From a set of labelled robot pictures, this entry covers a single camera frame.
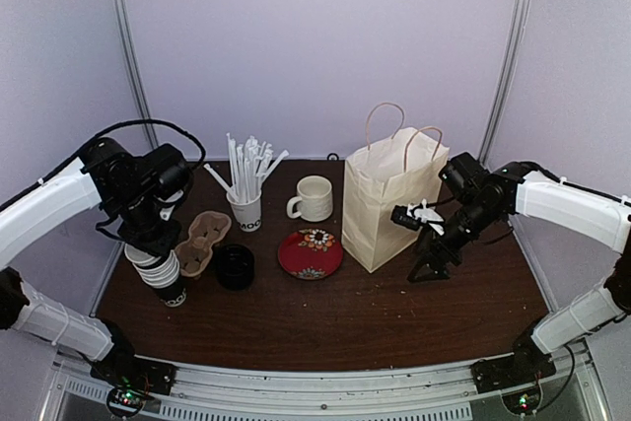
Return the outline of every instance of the bag handle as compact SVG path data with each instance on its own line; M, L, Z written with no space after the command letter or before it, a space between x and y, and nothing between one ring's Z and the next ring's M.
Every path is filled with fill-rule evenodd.
M412 135L410 139L407 141L407 144L405 144L405 153L403 155L403 172L404 173L407 173L407 152L410 148L410 145L412 144L412 141L414 140L414 138L416 138L416 135L418 135L421 132L424 132L425 130L434 130L438 132L438 135L439 135L438 142L436 143L436 148L434 149L434 153L432 154L432 160L430 161L432 162L434 161L434 158L436 157L436 153L438 152L438 149L441 146L441 143L443 143L443 130L441 130L438 127L429 126L429 127L419 128L418 130L416 130L416 132L414 132L414 135Z
M405 121L405 110L403 110L403 107L401 107L400 105L395 104L395 103L381 103L381 104L375 105L373 110L371 110L371 113L368 114L368 118L366 119L366 143L368 144L368 150L371 149L371 139L370 139L371 117L375 113L375 110L377 110L382 105L391 105L392 107L398 108L399 111L401 112L401 123L399 124L398 128L394 130L394 133L390 137L390 140L394 138L394 135L396 135L396 132L398 132L401 129L401 127L403 126L403 122Z

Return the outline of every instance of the mug handle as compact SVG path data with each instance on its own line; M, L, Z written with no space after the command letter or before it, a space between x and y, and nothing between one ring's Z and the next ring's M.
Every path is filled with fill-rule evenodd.
M298 219L303 215L302 212L296 211L294 212L294 206L303 200L300 196L294 196L289 201L287 201L287 217L290 219Z

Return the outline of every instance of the red plate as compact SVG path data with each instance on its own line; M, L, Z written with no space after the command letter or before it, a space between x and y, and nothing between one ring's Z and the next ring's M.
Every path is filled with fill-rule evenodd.
M342 263L344 250L339 240L321 229L295 232L278 248L280 266L301 280L319 280L332 274Z

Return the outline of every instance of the robotic arm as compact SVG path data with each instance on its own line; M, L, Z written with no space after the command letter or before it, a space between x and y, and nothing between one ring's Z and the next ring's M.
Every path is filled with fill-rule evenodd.
M531 162L511 162L490 173L468 153L449 160L439 176L462 205L449 220L425 205L396 206L392 212L396 224L412 230L423 227L410 282L448 279L448 263L462 263L460 249L509 214L553 222L621 254L604 283L527 328L514 343L514 355L474 364L479 392L553 375L549 354L631 314L631 206L626 196L568 183Z
M108 236L154 256L167 256L175 247L180 224L169 220L165 208L185 199L192 186L191 166L169 144L134 157L114 140L99 137L0 206L0 235L5 236L0 241L0 328L26 331L78 351L92 365L93 377L113 386L168 394L174 366L136 358L133 346L115 324L65 308L8 266L35 240L96 206L108 215L97 230ZM178 194L178 201L166 201ZM122 223L115 236L104 226L117 218ZM141 403L142 399L123 401Z

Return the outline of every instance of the vertical metal pole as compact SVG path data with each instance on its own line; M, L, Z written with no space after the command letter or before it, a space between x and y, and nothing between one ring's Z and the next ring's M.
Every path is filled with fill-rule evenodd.
M136 53L131 39L131 29L129 28L125 0L112 1L114 3L114 10L118 21L118 32L120 33L120 40L122 42L127 76L129 78L129 84L131 86L134 101L136 102L136 108L141 118L151 118L149 106L147 105L147 98L145 97L145 90L142 86L142 80L140 79L138 60L136 59ZM143 131L151 148L158 148L158 136L156 135L154 126L151 124L144 124Z
M506 52L504 53L504 63L502 64L500 79L497 85L497 90L495 91L495 99L493 100L493 108L491 109L489 121L486 126L486 132L484 134L484 140L482 141L482 146L478 156L480 163L483 165L487 165L491 147L495 141L500 120L502 118L502 112L504 111L506 100L511 89L511 83L517 66L518 51L524 37L524 29L526 27L529 7L530 0L515 0L513 19L511 21L511 31L506 45Z

